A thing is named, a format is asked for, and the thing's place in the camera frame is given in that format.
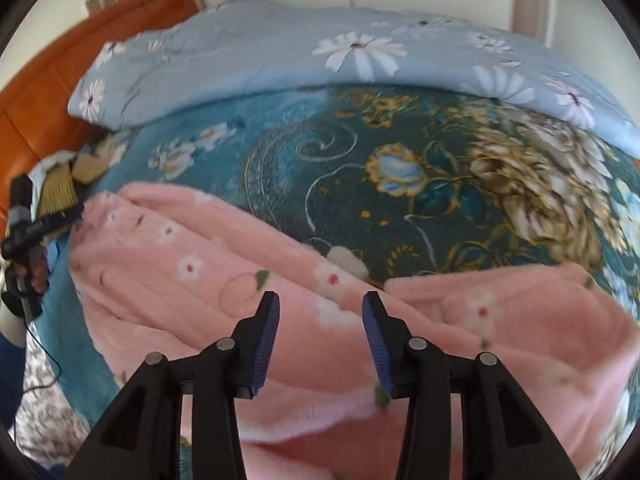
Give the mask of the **blue sleeve forearm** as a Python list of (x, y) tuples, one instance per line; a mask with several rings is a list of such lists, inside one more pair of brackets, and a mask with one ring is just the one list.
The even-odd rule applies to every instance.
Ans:
[(1, 422), (6, 429), (10, 429), (22, 402), (26, 326), (24, 320), (14, 315), (4, 304), (1, 305), (0, 325)]

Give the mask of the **person's left hand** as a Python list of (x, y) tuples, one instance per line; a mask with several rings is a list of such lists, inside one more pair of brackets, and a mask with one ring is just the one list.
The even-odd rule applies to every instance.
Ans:
[(38, 245), (29, 253), (29, 266), (23, 266), (19, 261), (14, 263), (15, 274), (29, 282), (29, 286), (38, 296), (42, 296), (49, 287), (49, 268), (46, 248)]

